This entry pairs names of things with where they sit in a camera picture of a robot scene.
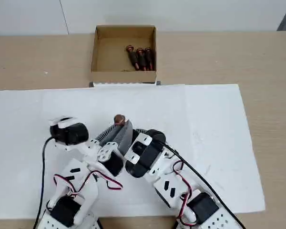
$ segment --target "black cable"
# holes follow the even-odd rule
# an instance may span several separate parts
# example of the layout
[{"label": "black cable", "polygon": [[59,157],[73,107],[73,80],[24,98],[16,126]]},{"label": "black cable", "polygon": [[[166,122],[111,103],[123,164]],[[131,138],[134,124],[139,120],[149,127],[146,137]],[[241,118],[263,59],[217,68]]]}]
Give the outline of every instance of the black cable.
[{"label": "black cable", "polygon": [[43,191],[44,191],[44,173],[45,173],[45,151],[46,151],[46,146],[48,144],[49,141],[51,141],[54,137],[49,137],[42,148],[42,176],[41,176],[41,193],[40,193],[40,202],[39,202],[39,208],[38,208],[38,213],[36,216],[36,220],[33,226],[33,229],[36,229],[37,224],[38,224],[38,220],[39,220],[39,216],[41,213],[41,207],[42,207],[42,199],[43,199]]},{"label": "black cable", "polygon": [[168,148],[170,151],[172,151],[181,161],[183,161],[207,186],[208,188],[213,192],[213,194],[216,196],[216,198],[219,200],[219,202],[224,206],[224,208],[229,212],[229,214],[236,220],[236,222],[243,228],[246,229],[246,227],[242,224],[242,222],[237,218],[237,216],[228,208],[228,206],[221,200],[219,195],[215,192],[215,190],[212,188],[212,186],[204,179],[200,173],[194,169],[183,157],[180,156],[177,150],[171,148],[166,143],[163,143],[161,141],[156,141],[157,143],[161,144],[162,146]]}]

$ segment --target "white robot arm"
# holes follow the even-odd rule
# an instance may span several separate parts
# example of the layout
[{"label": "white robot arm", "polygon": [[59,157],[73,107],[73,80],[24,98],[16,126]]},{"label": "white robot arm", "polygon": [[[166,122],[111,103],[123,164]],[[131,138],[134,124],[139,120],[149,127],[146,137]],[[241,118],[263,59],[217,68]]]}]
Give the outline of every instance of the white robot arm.
[{"label": "white robot arm", "polygon": [[125,168],[144,177],[177,215],[178,229],[245,228],[207,181],[156,130],[136,130],[137,138],[125,154]]},{"label": "white robot arm", "polygon": [[121,172],[123,154],[132,143],[131,122],[125,122],[122,115],[115,121],[95,139],[89,139],[87,128],[76,118],[51,121],[50,133],[55,146],[65,151],[77,149],[83,158],[82,161],[72,159],[60,174],[54,175],[56,190],[47,202],[38,229],[102,228],[91,211],[98,197],[98,180],[105,180],[108,189],[122,189],[114,177]]}]

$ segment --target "wooden table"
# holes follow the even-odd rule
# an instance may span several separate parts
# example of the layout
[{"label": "wooden table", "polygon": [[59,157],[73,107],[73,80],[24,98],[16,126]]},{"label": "wooden table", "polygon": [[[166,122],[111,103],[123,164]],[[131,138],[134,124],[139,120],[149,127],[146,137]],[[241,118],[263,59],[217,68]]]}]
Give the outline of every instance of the wooden table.
[{"label": "wooden table", "polygon": [[[93,39],[0,37],[0,89],[87,87]],[[286,32],[159,32],[157,68],[162,84],[239,84],[266,211],[238,216],[248,229],[286,229]],[[170,229],[174,219],[101,221],[105,229]],[[0,229],[31,227],[32,220],[0,220]]]}]

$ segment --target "white paper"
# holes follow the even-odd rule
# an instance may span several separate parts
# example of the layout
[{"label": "white paper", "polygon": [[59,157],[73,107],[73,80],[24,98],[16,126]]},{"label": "white paper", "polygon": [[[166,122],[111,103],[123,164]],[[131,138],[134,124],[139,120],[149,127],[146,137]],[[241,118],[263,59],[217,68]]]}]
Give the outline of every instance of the white paper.
[{"label": "white paper", "polygon": [[238,85],[187,85],[186,98],[195,168],[233,212],[265,210]]},{"label": "white paper", "polygon": [[[117,113],[125,114],[135,128],[163,131],[169,144],[206,176],[234,212],[263,210],[264,196],[238,87],[219,87],[1,91],[0,219],[36,216],[41,148],[49,137],[49,119],[75,116],[87,125],[93,137],[112,124]],[[231,119],[226,109],[238,117]],[[230,162],[223,162],[228,156]],[[76,151],[62,152],[53,143],[47,146],[44,202],[55,189],[52,175],[60,173],[73,157],[80,159],[81,155]],[[173,214],[143,178],[135,179],[123,171],[117,180],[123,184],[123,191],[110,191],[104,183],[99,186],[99,201],[93,208],[99,216]]]}]

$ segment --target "open cardboard box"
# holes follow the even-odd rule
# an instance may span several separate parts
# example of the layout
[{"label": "open cardboard box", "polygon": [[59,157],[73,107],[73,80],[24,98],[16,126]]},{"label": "open cardboard box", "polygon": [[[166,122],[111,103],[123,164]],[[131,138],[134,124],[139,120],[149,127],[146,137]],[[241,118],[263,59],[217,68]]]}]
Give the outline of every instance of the open cardboard box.
[{"label": "open cardboard box", "polygon": [[96,27],[92,55],[94,83],[154,83],[156,71],[136,71],[131,65],[126,46],[151,47],[155,55],[156,28],[152,25],[101,25]]}]

